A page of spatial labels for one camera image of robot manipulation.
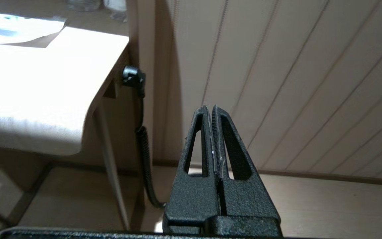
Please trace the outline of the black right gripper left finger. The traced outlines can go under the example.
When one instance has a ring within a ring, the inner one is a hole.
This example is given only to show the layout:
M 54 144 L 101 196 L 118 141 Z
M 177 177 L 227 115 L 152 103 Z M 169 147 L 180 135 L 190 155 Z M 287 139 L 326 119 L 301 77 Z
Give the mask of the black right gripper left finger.
M 209 117 L 207 107 L 200 107 L 194 112 L 170 200 L 164 209 L 164 233 L 202 233 L 206 219 L 219 214 Z M 193 176 L 188 172 L 197 132 L 201 133 L 202 173 L 200 176 Z

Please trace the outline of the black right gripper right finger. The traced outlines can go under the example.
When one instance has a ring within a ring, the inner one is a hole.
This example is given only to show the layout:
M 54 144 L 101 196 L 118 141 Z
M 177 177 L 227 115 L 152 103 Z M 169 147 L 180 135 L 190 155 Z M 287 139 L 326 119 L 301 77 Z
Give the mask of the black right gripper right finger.
M 227 237 L 280 237 L 281 218 L 230 115 L 212 110 L 220 214 L 212 234 Z

